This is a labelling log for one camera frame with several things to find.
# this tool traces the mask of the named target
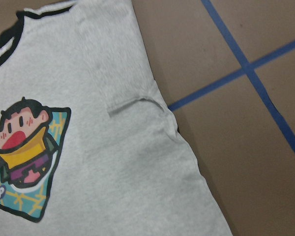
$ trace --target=purple garment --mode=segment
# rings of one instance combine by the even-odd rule
[[[25,177],[23,176],[23,173],[22,171],[29,168],[29,167],[32,167],[33,165],[35,165],[35,168],[38,169],[39,167],[41,167],[43,164],[45,164],[47,161],[49,160],[49,157],[47,154],[39,157],[37,160],[35,160],[34,162],[22,167],[22,168],[19,168],[13,172],[11,172],[10,174],[10,177],[11,177],[11,180],[16,180],[18,178],[21,178],[21,177]]]

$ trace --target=neckline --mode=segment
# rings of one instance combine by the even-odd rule
[[[72,5],[63,9],[43,12],[39,15],[30,11],[17,11],[16,16],[18,20],[16,21],[16,23],[0,35],[0,49],[3,48],[11,39],[13,40],[11,47],[8,48],[2,55],[0,55],[0,66],[10,58],[10,56],[14,53],[15,49],[19,45],[24,29],[25,17],[38,20],[45,16],[54,16],[64,13],[66,11],[69,11],[71,7]]]

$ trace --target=gray fabric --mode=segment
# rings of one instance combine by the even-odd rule
[[[0,111],[23,96],[72,114],[44,217],[0,209],[0,235],[231,235],[152,77],[131,1],[26,17],[0,67]]]

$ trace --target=cartoon print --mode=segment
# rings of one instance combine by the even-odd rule
[[[24,97],[1,111],[0,208],[41,220],[70,115]]]

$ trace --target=blue line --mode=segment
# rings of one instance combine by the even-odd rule
[[[236,43],[235,39],[233,38],[232,34],[227,29],[226,25],[222,21],[221,17],[218,15],[217,11],[215,10],[214,6],[209,0],[201,0],[203,5],[205,6],[206,10],[208,11],[209,15],[211,16],[212,20],[222,33],[225,41],[231,48],[232,52],[234,53],[235,57],[237,58],[238,62],[240,63],[242,69],[247,74],[250,82],[254,86],[255,90],[257,91],[258,95],[262,99],[263,103],[269,110],[270,114],[272,115],[273,119],[275,120],[276,124],[280,128],[282,134],[284,135],[285,139],[291,146],[292,150],[295,153],[295,135],[292,132],[291,128],[283,118],[283,116],[278,112],[275,108],[274,104],[272,103],[264,85],[262,84],[261,80],[259,79],[258,75],[254,71],[254,67],[248,62],[246,56]]]
[[[173,112],[173,111],[179,109],[180,107],[198,99],[199,97],[206,95],[209,92],[212,92],[213,90],[216,90],[217,88],[237,79],[238,77],[240,77],[244,74],[245,73],[244,73],[243,69],[239,69],[239,70],[223,77],[222,79],[215,81],[214,83],[212,83],[208,86],[205,86],[204,88],[201,88],[200,90],[195,91],[194,93],[192,93],[192,94],[180,99],[179,101],[169,105],[168,108]]]
[[[287,45],[275,50],[274,52],[254,61],[253,63],[251,63],[251,65],[254,69],[256,69],[256,68],[268,63],[269,61],[274,60],[274,59],[282,56],[283,54],[288,53],[289,51],[294,50],[294,49],[295,49],[295,41],[288,43]]]

